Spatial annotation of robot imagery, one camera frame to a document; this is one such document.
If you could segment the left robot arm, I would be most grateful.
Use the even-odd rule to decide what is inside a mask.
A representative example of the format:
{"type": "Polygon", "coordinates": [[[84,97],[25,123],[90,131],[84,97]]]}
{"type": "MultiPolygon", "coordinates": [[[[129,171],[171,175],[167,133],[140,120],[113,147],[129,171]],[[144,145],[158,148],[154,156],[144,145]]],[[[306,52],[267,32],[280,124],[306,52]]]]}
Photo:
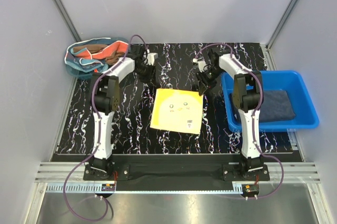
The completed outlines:
{"type": "Polygon", "coordinates": [[[141,82],[155,84],[155,61],[158,54],[144,47],[122,56],[102,73],[94,73],[90,85],[90,103],[94,117],[94,148],[86,159],[86,174],[109,179],[114,172],[111,143],[112,120],[120,105],[120,83],[131,73],[141,82]]]}

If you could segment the blue plastic bin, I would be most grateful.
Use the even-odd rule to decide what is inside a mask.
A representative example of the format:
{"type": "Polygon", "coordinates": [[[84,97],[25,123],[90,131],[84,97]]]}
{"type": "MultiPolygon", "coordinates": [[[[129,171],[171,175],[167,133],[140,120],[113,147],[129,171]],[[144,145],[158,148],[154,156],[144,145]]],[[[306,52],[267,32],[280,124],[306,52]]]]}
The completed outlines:
{"type": "Polygon", "coordinates": [[[319,118],[301,75],[296,71],[261,71],[264,101],[261,132],[314,129],[319,118]]]}

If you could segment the black marbled table mat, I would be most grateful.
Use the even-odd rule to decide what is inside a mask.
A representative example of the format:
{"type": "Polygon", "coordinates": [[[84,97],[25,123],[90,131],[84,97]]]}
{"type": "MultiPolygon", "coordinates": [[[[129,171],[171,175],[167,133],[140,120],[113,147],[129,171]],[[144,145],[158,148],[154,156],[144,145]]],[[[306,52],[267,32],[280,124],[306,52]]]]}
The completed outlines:
{"type": "MultiPolygon", "coordinates": [[[[197,90],[192,66],[195,57],[206,58],[202,43],[150,44],[158,54],[156,80],[160,87],[197,90]]],[[[79,80],[57,154],[89,154],[93,149],[94,119],[88,102],[90,82],[79,80]]],[[[203,99],[202,126],[199,134],[178,133],[150,127],[155,89],[139,81],[136,74],[121,82],[121,103],[113,116],[111,142],[114,154],[214,154],[238,153],[242,137],[231,132],[227,123],[221,84],[203,99]]]]}

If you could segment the orange towel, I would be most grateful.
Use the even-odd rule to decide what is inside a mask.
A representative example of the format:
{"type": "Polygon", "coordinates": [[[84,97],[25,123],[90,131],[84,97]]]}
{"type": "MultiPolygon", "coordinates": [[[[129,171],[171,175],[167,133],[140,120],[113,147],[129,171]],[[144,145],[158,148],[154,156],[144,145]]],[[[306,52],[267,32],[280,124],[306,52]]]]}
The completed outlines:
{"type": "Polygon", "coordinates": [[[107,44],[87,44],[76,46],[73,48],[73,53],[77,57],[88,60],[103,60],[111,57],[116,53],[125,53],[128,49],[128,43],[116,41],[110,45],[107,44]]]}

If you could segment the brown towel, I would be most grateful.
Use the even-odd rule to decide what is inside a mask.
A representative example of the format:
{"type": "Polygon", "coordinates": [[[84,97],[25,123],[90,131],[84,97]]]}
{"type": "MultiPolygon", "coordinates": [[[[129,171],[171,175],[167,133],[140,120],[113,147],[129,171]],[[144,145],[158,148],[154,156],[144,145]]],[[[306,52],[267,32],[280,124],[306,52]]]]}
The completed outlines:
{"type": "Polygon", "coordinates": [[[117,41],[110,45],[88,44],[76,46],[71,49],[71,53],[80,59],[99,60],[112,66],[127,52],[127,49],[128,43],[117,41]]]}

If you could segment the yellow towel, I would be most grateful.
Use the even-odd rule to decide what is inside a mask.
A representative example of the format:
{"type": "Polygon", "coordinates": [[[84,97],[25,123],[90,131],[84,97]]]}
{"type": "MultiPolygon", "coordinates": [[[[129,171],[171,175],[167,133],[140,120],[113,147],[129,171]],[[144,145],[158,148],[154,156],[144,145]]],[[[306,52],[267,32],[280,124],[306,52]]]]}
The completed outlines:
{"type": "Polygon", "coordinates": [[[152,129],[199,134],[203,96],[198,92],[157,89],[151,117],[152,129]]]}

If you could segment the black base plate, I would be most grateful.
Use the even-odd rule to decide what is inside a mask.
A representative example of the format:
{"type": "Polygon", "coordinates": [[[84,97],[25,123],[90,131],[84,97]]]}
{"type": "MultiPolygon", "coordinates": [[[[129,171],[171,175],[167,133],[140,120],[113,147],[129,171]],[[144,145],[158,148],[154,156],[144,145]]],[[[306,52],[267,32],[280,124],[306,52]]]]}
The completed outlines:
{"type": "Polygon", "coordinates": [[[118,192],[213,192],[232,189],[232,182],[270,180],[269,170],[242,174],[239,154],[115,154],[107,172],[85,166],[84,180],[115,181],[118,192]]]}

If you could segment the teal mesh laundry basket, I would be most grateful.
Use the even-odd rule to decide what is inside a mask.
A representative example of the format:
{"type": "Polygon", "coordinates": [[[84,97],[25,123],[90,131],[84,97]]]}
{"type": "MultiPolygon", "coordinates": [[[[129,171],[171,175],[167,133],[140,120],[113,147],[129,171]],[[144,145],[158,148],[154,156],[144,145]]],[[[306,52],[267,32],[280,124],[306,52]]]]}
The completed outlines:
{"type": "Polygon", "coordinates": [[[123,41],[128,43],[128,40],[120,37],[110,38],[110,37],[103,37],[103,38],[93,38],[86,41],[81,41],[70,45],[66,49],[64,63],[66,66],[67,73],[73,77],[77,77],[81,80],[90,79],[93,73],[102,73],[107,70],[110,66],[103,61],[99,60],[85,60],[80,59],[74,56],[71,53],[71,49],[76,46],[82,46],[87,44],[107,44],[110,45],[116,41],[123,41]]]}

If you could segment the dark blue towel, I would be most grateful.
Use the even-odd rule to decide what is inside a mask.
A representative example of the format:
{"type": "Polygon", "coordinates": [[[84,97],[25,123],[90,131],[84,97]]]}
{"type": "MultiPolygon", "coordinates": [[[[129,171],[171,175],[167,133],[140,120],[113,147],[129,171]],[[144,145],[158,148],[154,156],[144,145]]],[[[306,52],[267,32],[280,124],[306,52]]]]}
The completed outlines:
{"type": "Polygon", "coordinates": [[[261,122],[292,120],[296,117],[287,91],[267,90],[260,109],[261,122]]]}

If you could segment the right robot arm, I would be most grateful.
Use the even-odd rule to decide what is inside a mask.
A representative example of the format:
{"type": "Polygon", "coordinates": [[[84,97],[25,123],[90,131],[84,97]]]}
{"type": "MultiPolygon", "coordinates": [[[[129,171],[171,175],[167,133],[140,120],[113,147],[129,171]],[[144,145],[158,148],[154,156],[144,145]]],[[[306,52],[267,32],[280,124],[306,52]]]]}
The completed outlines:
{"type": "Polygon", "coordinates": [[[244,66],[233,55],[219,55],[212,50],[208,53],[210,63],[197,57],[193,64],[196,72],[199,95],[205,94],[216,85],[216,79],[227,73],[233,79],[232,101],[240,114],[242,126],[242,148],[239,161],[239,174],[245,180],[251,180],[263,169],[262,150],[259,141],[260,108],[263,103],[263,84],[260,71],[253,71],[244,66]]]}

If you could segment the aluminium frame rail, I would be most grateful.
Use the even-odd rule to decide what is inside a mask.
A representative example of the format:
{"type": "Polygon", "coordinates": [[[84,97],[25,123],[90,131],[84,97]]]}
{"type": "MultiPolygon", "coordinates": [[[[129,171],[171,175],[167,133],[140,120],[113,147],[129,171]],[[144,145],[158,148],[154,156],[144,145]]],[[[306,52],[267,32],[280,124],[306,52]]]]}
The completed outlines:
{"type": "Polygon", "coordinates": [[[271,182],[284,183],[319,183],[320,177],[314,163],[288,162],[282,165],[269,162],[260,171],[242,176],[237,163],[115,163],[113,174],[94,176],[85,173],[86,166],[75,168],[74,163],[43,162],[40,164],[35,182],[63,182],[66,178],[75,181],[131,181],[138,178],[212,178],[234,183],[271,182]]]}

